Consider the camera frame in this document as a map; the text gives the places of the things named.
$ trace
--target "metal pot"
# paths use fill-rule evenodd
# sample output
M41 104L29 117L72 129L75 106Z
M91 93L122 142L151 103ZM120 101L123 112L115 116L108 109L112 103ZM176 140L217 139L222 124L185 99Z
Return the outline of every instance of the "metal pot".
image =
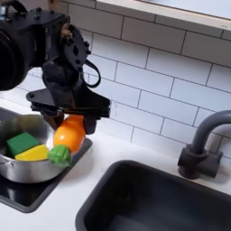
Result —
M65 168L49 160L22 162L7 157L6 140L22 133L29 133L50 149L54 131L41 115L19 115L0 123L0 174L18 183L39 183L58 176Z

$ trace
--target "faucet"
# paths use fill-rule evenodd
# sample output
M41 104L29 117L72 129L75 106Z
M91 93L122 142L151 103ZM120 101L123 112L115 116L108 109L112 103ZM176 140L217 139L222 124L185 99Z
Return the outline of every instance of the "faucet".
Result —
M231 110L217 112L199 125L192 144L187 144L182 149L178 161L181 176L190 180L197 179L200 173L213 178L216 177L223 153L208 154L205 145L210 133L216 127L227 124L231 124Z

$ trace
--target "green toy vegetable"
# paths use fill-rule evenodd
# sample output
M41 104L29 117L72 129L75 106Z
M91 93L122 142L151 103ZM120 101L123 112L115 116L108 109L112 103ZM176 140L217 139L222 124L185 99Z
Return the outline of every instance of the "green toy vegetable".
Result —
M53 147L48 153L48 158L51 163L60 167L73 166L70 150L66 145L60 144Z

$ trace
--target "stovetop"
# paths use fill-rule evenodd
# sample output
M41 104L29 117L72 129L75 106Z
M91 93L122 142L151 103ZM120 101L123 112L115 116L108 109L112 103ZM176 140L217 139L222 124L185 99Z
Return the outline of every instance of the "stovetop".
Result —
M16 116L18 116L16 113L0 107L0 121ZM75 163L87 152L91 145L92 142L86 139L79 152L75 155ZM31 213L52 193L70 170L71 168L66 168L58 177L38 184L15 183L0 175L0 202L23 213Z

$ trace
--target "subway tile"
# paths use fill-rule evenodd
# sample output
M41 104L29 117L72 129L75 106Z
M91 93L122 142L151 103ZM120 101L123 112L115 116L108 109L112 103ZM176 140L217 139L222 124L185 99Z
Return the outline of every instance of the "subway tile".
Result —
M89 75L89 83L93 84L96 82L97 77ZM92 90L104 97L115 100L118 103L135 107L138 105L140 90L135 88L130 88L113 81L102 79L100 85Z
M186 31L204 33L204 34L215 36L215 37L220 37L222 33L221 29L218 29L215 27L191 23L191 22L187 22L184 20L169 18L165 16L160 16L160 15L156 16L155 22L159 24L163 24L163 25L177 27L177 28L180 28Z
M193 124L198 111L196 106L187 105L167 97L156 96L144 91L141 93L139 108L188 125Z
M222 142L219 146L219 151L224 154L224 156L231 158L231 139L223 137Z
M80 29L120 38L123 16L78 5L69 5L72 23Z
M163 118L147 113L130 106L114 102L111 108L111 117L129 125L140 127L144 130L159 134Z
M76 5L83 5L91 8L95 8L96 5L95 0L66 0L66 2Z
M118 63L115 81L168 97L171 92L173 78Z
M207 85L231 92L231 69L213 65Z
M46 88L41 78L31 75L27 75L25 80L18 87L29 91Z
M213 111L229 110L231 102L229 93L180 79L174 81L171 98Z
M56 7L54 8L54 11L62 13L62 14L67 14L68 13L68 4L60 2L56 5Z
M231 41L231 32L230 31L224 31L223 35L222 35L222 39Z
M133 127L112 119L102 118L97 122L97 132L109 134L125 141L131 141Z
M28 75L41 77L42 76L42 69L41 68L33 68L28 71Z
M150 49L147 69L205 85L211 64L165 51Z
M148 48L99 34L94 34L93 54L144 68Z
M88 83L89 82L89 74L84 73L84 80Z
M200 108L194 125L198 127L207 117L211 116L212 114L214 114L214 112Z
M90 44L90 49L92 48L92 32L86 32L84 30L80 30L81 31L81 34L83 36L83 39L86 41L86 42L89 42Z
M194 125L198 127L207 117L211 116L212 114L214 114L214 112L200 108ZM231 125L221 125L215 128L213 132L231 138Z
M114 80L116 75L116 61L108 60L105 58L98 57L96 55L89 55L88 59L93 62L100 71L102 78ZM84 66L84 71L96 75L97 72L87 65Z
M231 42L187 32L183 55L231 67Z
M219 172L226 176L231 176L231 159L223 156L220 161Z
M136 11L133 9L117 6L117 5L110 5L105 3L97 3L97 9L108 11L115 14L121 14L137 19L143 19L145 21L154 22L155 14L149 14L142 11Z
M185 32L168 26L125 18L122 39L180 53Z
M27 90L14 88L9 91L3 91L2 98L12 101L16 104L22 106L30 106L31 102L27 101L26 94L28 93Z
M132 143L167 154L176 158L180 157L184 143L173 141L158 134L152 134L139 128L134 128Z
M192 143L194 135L197 131L196 127L184 125L170 119L164 119L162 127L162 135L177 140L183 143ZM210 134L206 149L211 152L216 152L220 144L221 136Z

